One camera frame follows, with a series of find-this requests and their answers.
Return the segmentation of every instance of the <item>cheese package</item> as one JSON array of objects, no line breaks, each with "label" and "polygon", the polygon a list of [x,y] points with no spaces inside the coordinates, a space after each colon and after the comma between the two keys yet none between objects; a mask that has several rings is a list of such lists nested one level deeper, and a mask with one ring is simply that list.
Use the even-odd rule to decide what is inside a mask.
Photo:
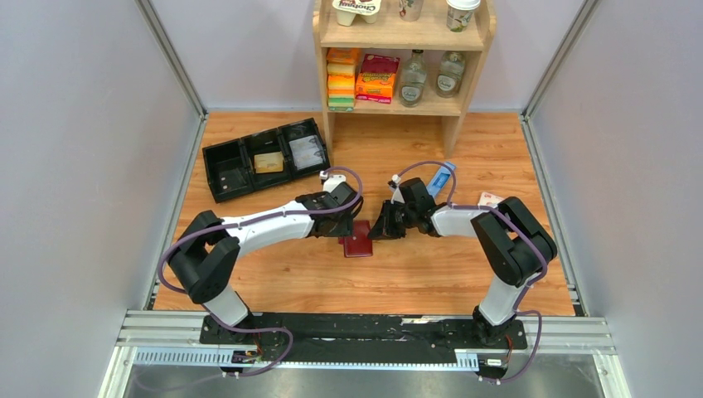
[{"label": "cheese package", "polygon": [[254,171],[257,174],[267,172],[282,172],[284,170],[284,155],[281,152],[261,153],[254,155]]},{"label": "cheese package", "polygon": [[360,55],[361,50],[358,48],[330,48],[327,52],[327,62],[356,65]]}]

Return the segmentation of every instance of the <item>paper cup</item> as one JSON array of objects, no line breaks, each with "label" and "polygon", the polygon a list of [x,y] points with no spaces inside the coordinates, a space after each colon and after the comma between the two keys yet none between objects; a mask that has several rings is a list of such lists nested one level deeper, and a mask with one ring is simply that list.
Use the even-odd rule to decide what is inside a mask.
[{"label": "paper cup", "polygon": [[424,0],[400,0],[400,19],[407,22],[417,21],[422,11]]},{"label": "paper cup", "polygon": [[463,32],[481,0],[447,0],[447,4],[447,28],[452,32]]}]

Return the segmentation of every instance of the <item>yellow sponge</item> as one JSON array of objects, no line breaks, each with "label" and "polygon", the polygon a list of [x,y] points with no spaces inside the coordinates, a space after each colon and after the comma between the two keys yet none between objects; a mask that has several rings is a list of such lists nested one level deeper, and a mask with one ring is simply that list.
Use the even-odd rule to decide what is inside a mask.
[{"label": "yellow sponge", "polygon": [[327,88],[330,90],[354,90],[355,83],[354,75],[327,78]]},{"label": "yellow sponge", "polygon": [[336,64],[327,63],[327,73],[333,76],[354,76],[356,74],[356,64]]}]

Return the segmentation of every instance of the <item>yogurt cup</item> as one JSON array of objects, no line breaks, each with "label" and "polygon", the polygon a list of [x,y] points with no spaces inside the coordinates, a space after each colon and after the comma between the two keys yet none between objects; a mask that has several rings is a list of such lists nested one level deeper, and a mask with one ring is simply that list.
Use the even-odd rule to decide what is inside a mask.
[{"label": "yogurt cup", "polygon": [[332,7],[337,11],[337,23],[349,27],[356,15],[361,15],[367,23],[376,22],[381,0],[332,0]]},{"label": "yogurt cup", "polygon": [[452,32],[463,32],[473,12],[481,5],[481,0],[447,0],[447,4],[447,28]]}]

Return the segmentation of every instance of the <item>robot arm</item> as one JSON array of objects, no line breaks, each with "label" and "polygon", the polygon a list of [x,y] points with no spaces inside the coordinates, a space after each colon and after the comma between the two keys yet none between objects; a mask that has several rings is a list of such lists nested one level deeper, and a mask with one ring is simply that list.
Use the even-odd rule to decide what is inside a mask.
[{"label": "robot arm", "polygon": [[[343,211],[310,214],[332,210],[356,199],[356,191],[344,176],[321,177],[324,181],[321,192],[302,195],[276,209],[242,217],[218,218],[212,211],[200,213],[183,236],[217,226],[226,229],[219,228],[190,240],[167,258],[192,302],[202,304],[224,323],[236,325],[249,314],[229,284],[239,258],[283,240],[351,235],[353,218],[361,209],[362,199]],[[206,245],[212,246],[209,252]]]},{"label": "robot arm", "polygon": [[394,176],[390,184],[395,188],[393,197],[384,202],[369,238],[399,239],[407,228],[415,227],[435,237],[478,238],[495,276],[488,294],[473,311],[474,334],[486,345],[502,338],[516,316],[516,302],[526,284],[540,275],[542,264],[523,239],[508,235],[508,225],[495,213],[526,235],[547,263],[556,257],[555,242],[516,197],[492,206],[492,211],[486,206],[437,205],[419,178],[400,183]]}]

